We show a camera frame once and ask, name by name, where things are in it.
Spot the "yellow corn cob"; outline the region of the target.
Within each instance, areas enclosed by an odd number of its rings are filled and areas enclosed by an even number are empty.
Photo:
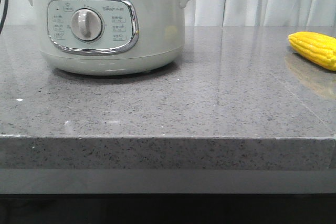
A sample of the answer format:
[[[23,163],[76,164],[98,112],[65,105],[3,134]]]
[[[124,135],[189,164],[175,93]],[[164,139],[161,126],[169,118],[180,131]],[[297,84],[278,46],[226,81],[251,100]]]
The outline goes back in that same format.
[[[299,31],[288,36],[292,48],[309,61],[335,71],[335,38],[311,31]]]

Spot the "pale green electric cooking pot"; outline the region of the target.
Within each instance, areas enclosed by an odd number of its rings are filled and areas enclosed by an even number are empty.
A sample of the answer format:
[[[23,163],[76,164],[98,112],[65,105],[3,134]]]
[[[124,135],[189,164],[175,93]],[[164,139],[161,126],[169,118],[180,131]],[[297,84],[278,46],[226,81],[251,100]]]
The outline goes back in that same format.
[[[191,0],[28,0],[41,55],[90,76],[147,72],[174,61],[185,42]]]

